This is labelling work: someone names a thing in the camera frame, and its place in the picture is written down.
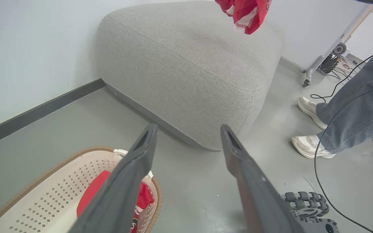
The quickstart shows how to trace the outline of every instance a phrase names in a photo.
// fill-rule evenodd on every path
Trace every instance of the pant seam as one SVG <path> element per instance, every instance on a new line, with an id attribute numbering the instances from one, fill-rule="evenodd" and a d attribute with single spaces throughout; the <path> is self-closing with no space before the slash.
<path id="1" fill-rule="evenodd" d="M 342 143 L 341 143 L 338 147 L 333 148 L 333 149 L 326 149 L 326 150 L 329 151 L 329 150 L 337 150 L 337 149 L 340 149 L 340 148 L 344 145 L 345 140 L 347 140 L 347 139 L 349 139 L 350 137 L 354 136 L 354 135 L 357 134 L 359 131 L 363 130 L 363 128 L 365 128 L 366 126 L 370 125 L 372 122 L 373 122 L 373 118 L 372 118 L 370 121 L 366 122 L 366 123 L 365 123 L 364 125 L 362 125 L 361 127 L 359 127 L 357 130 L 353 131 L 352 133 L 350 133 L 350 134 L 348 134 L 346 137 L 344 137 L 344 138 L 342 139 Z"/>
<path id="2" fill-rule="evenodd" d="M 334 104 L 332 107 L 330 107 L 328 110 L 324 111 L 324 112 L 321 112 L 320 114 L 317 114 L 317 116 L 319 117 L 320 115 L 323 115 L 324 113 L 326 113 L 327 111 L 333 109 L 334 107 L 336 107 L 336 105 L 342 103 L 343 101 L 345 101 L 345 99 L 351 97 L 351 95 L 355 94 L 357 91 L 359 91 L 361 88 L 363 88 L 366 84 L 370 83 L 371 81 L 373 81 L 373 78 L 371 80 L 369 80 L 367 83 L 363 84 L 360 88 L 358 88 L 358 90 L 355 90 L 354 92 L 352 92 L 350 95 L 346 96 L 344 99 L 342 99 L 341 101 L 337 102 L 336 104 Z"/>

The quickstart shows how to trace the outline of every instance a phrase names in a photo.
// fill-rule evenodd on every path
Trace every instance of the shoe sole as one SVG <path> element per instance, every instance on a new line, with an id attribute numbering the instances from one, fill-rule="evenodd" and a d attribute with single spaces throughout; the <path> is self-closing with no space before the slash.
<path id="1" fill-rule="evenodd" d="M 299 98 L 297 98 L 297 106 L 299 107 L 299 109 L 304 112 L 305 114 L 307 114 L 308 116 L 310 116 L 313 120 L 313 122 L 315 122 L 315 124 L 321 128 L 321 129 L 326 129 L 327 128 L 327 125 L 323 124 L 323 123 L 320 123 L 320 122 L 317 122 L 315 120 L 315 117 L 317 117 L 317 115 L 314 115 L 312 112 L 310 112 L 309 110 L 305 109 L 305 107 L 302 105 L 302 103 L 300 103 L 299 101 Z"/>
<path id="2" fill-rule="evenodd" d="M 300 149 L 300 147 L 297 146 L 297 140 L 295 138 L 291 138 L 291 142 L 294 146 L 294 148 L 296 148 L 296 150 L 301 154 L 303 155 L 305 158 L 315 158 L 314 155 L 310 155 L 306 152 L 304 152 L 302 149 Z M 325 159 L 331 159 L 333 158 L 335 155 L 316 155 L 316 157 L 322 157 L 322 158 L 325 158 Z"/>

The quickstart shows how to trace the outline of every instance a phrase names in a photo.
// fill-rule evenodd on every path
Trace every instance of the metal stand leg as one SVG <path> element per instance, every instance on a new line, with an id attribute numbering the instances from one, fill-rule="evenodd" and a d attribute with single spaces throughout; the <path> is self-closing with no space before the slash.
<path id="1" fill-rule="evenodd" d="M 306 72 L 306 80 L 303 84 L 303 87 L 307 87 L 310 85 L 310 82 L 312 80 L 312 74 L 313 72 L 315 72 L 315 70 L 317 70 L 317 68 L 319 67 L 319 65 L 323 62 L 324 60 L 324 56 L 321 55 L 320 57 L 318 57 L 315 61 L 315 63 L 313 63 L 313 65 L 308 69 L 308 71 Z"/>

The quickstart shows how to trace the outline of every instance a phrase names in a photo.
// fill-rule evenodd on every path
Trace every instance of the caster wheel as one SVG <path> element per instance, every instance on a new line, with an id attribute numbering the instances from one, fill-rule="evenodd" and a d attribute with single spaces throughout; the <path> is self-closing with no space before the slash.
<path id="1" fill-rule="evenodd" d="M 307 86 L 310 86 L 310 81 L 309 80 L 305 80 L 305 82 L 303 83 L 303 87 L 307 87 Z"/>

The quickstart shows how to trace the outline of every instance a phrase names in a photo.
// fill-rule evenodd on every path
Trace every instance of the logo on red cloth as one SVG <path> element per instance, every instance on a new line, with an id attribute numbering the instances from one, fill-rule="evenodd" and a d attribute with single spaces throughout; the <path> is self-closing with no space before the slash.
<path id="1" fill-rule="evenodd" d="M 270 5 L 271 5 L 271 0 L 267 0 L 267 9 L 266 9 L 266 11 L 268 11 L 268 9 L 270 8 Z"/>

